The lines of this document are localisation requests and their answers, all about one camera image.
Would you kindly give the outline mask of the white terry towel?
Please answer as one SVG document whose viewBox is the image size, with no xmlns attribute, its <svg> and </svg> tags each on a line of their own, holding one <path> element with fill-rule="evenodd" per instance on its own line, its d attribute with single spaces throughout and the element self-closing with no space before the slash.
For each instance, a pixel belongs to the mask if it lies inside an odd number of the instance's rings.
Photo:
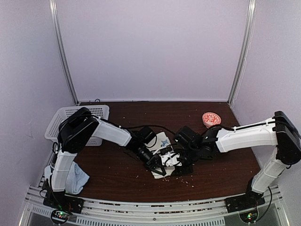
<svg viewBox="0 0 301 226">
<path fill-rule="evenodd" d="M 160 175 L 156 172 L 152 172 L 155 179 L 161 179 L 165 177 L 169 177 L 172 175 L 173 171 L 175 170 L 175 166 L 171 165 L 172 160 L 167 160 L 168 157 L 171 157 L 174 154 L 173 148 L 171 147 L 171 142 L 169 138 L 166 136 L 165 132 L 160 132 L 157 134 L 157 138 L 151 140 L 150 145 L 153 145 L 155 140 L 157 141 L 156 144 L 150 148 L 151 152 L 158 154 L 161 157 L 162 165 L 166 171 L 166 174 Z M 171 151 L 167 151 L 167 153 L 163 154 L 161 149 L 163 148 L 171 148 Z"/>
</svg>

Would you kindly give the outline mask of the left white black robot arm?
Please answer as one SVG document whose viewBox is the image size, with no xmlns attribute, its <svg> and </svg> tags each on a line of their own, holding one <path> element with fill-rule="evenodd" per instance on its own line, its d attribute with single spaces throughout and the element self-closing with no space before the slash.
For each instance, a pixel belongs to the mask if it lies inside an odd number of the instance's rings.
<svg viewBox="0 0 301 226">
<path fill-rule="evenodd" d="M 140 131 L 129 131 L 92 115 L 88 108 L 82 107 L 59 126 L 57 139 L 60 149 L 49 180 L 53 190 L 49 201 L 57 209 L 63 209 L 68 204 L 67 197 L 60 192 L 65 190 L 67 176 L 74 158 L 83 150 L 91 137 L 125 147 L 132 151 L 146 168 L 159 175 L 166 175 L 161 157 L 152 153 L 146 146 L 155 137 L 154 132 L 148 126 L 144 126 Z"/>
</svg>

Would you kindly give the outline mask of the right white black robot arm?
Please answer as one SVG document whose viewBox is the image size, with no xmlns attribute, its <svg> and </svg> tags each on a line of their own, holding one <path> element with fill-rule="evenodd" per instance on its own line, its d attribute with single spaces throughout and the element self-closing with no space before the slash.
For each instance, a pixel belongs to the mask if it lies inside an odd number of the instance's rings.
<svg viewBox="0 0 301 226">
<path fill-rule="evenodd" d="M 272 146 L 269 160 L 253 178 L 249 180 L 246 193 L 241 197 L 241 204 L 250 208 L 268 189 L 282 172 L 301 160 L 301 136 L 283 111 L 276 111 L 274 116 L 257 123 L 225 127 L 221 124 L 209 127 L 203 134 L 190 127 L 180 128 L 173 137 L 180 145 L 174 154 L 166 153 L 163 165 L 174 167 L 174 174 L 183 174 L 198 160 L 211 160 L 215 153 Z"/>
</svg>

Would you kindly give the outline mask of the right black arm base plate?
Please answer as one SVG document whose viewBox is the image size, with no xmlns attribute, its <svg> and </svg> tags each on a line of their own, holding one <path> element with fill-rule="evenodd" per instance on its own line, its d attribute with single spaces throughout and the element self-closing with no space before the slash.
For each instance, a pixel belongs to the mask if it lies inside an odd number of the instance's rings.
<svg viewBox="0 0 301 226">
<path fill-rule="evenodd" d="M 265 204 L 263 194 L 252 191 L 243 195 L 226 198 L 224 201 L 228 213 L 251 209 L 257 207 L 258 205 Z"/>
</svg>

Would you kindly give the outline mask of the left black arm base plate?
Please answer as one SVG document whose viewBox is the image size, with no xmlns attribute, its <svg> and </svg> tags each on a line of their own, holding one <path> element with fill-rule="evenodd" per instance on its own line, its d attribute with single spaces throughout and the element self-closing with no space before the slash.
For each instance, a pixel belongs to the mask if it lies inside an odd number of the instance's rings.
<svg viewBox="0 0 301 226">
<path fill-rule="evenodd" d="M 65 192 L 47 192 L 43 201 L 45 206 L 78 214 L 82 212 L 83 204 L 83 199 L 66 196 Z"/>
</svg>

